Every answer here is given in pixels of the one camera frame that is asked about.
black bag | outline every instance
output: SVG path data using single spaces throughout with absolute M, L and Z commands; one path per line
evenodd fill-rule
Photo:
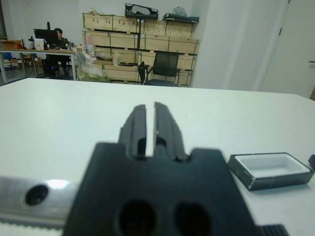
M 140 6 L 136 4 L 125 4 L 125 16 L 126 17 L 133 17 L 133 18 L 140 18 L 140 19 L 158 19 L 158 10 L 152 9 L 146 6 Z

chair backrest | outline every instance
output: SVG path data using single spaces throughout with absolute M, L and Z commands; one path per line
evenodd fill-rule
M 138 72 L 139 72 L 141 84 L 143 84 L 146 79 L 144 62 L 141 62 L 141 64 L 138 65 Z
M 156 53 L 153 74 L 176 77 L 178 54 Z

white table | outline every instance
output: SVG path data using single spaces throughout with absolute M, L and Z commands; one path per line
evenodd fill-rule
M 231 154 L 286 151 L 308 164 L 315 154 L 315 102 L 297 95 L 25 79 L 0 87 L 0 173 L 79 182 L 96 142 L 117 142 L 133 107 L 147 107 L 153 153 L 154 102 L 166 104 L 185 150 Z M 235 178 L 256 224 L 283 223 L 291 236 L 315 232 L 315 178 L 309 184 L 249 192 Z M 0 224 L 5 236 L 59 236 Z
M 8 80 L 8 77 L 6 75 L 6 71 L 3 65 L 3 58 L 2 58 L 2 53 L 18 53 L 20 60 L 22 62 L 22 69 L 24 71 L 24 77 L 16 77 L 16 78 L 11 78 L 10 81 Z M 34 61 L 34 54 L 37 53 L 41 53 L 41 54 L 45 54 L 45 55 L 60 55 L 60 56 L 69 56 L 71 59 L 71 67 L 72 67 L 72 76 L 73 76 L 73 80 L 76 80 L 76 69 L 75 69 L 75 61 L 74 61 L 74 54 L 76 52 L 74 51 L 69 51 L 69 50 L 55 50 L 55 49 L 50 49 L 50 50 L 33 50 L 33 49 L 0 49 L 0 68 L 1 68 L 1 74 L 2 74 L 2 78 L 3 78 L 3 82 L 5 84 L 7 84 L 8 82 L 13 82 L 19 79 L 23 79 L 27 77 L 27 72 L 26 72 L 26 68 L 24 65 L 24 58 L 23 58 L 23 54 L 30 54 L 31 55 L 31 59 L 32 59 L 32 63 L 33 63 L 33 70 L 35 72 L 35 76 L 38 76 L 38 72 L 37 72 L 37 68 L 35 65 L 35 61 Z

door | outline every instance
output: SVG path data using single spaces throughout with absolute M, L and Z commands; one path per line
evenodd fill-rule
M 260 90 L 309 98 L 315 87 L 310 60 L 315 60 L 315 0 L 291 0 Z

black object on shelf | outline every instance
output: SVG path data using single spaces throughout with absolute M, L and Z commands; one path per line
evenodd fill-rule
M 139 19 L 157 20 L 158 10 L 146 6 L 126 3 L 125 16 Z
M 180 22 L 180 23 L 190 23 L 190 24 L 196 24 L 199 22 L 199 17 L 193 17 L 193 16 L 180 16 L 175 15 L 171 13 L 166 13 L 163 16 L 164 21 L 173 21 L 173 22 Z

